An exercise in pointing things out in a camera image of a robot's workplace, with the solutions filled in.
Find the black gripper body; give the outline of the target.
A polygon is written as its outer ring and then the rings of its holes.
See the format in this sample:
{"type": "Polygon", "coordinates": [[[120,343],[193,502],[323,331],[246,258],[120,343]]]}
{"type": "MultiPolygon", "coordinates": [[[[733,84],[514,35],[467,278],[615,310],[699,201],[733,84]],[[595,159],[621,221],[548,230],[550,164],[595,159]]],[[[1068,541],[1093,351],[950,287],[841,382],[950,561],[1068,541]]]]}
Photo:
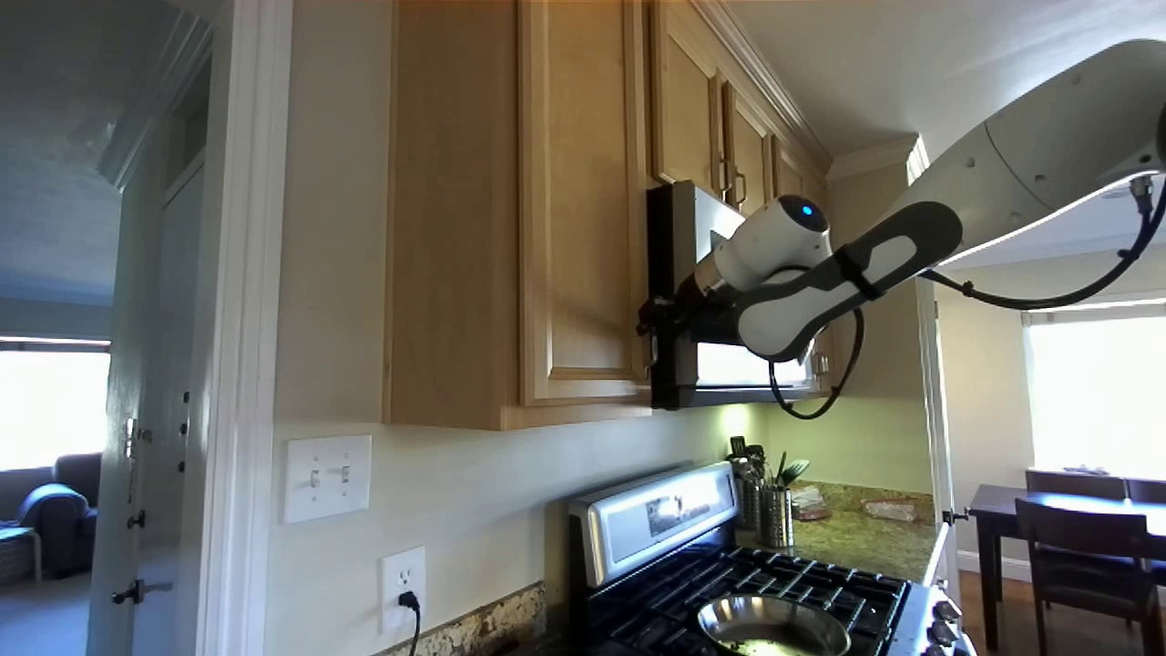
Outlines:
{"type": "Polygon", "coordinates": [[[735,343],[735,310],[723,297],[699,287],[678,287],[674,297],[654,297],[639,310],[639,331],[660,340],[735,343]]]}

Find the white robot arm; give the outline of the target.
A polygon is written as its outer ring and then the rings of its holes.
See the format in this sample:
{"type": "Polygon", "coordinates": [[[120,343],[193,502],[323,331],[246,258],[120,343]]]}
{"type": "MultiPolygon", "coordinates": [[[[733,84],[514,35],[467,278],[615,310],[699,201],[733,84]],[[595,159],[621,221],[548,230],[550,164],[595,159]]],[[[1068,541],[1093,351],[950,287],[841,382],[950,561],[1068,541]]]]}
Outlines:
{"type": "Polygon", "coordinates": [[[1103,46],[980,122],[849,244],[826,244],[826,216],[809,197],[767,201],[643,305],[643,327],[795,360],[839,314],[916,275],[950,286],[939,261],[1022,238],[1126,182],[1139,227],[1097,280],[1108,287],[1164,227],[1164,201],[1153,192],[1164,114],[1166,45],[1103,46]]]}

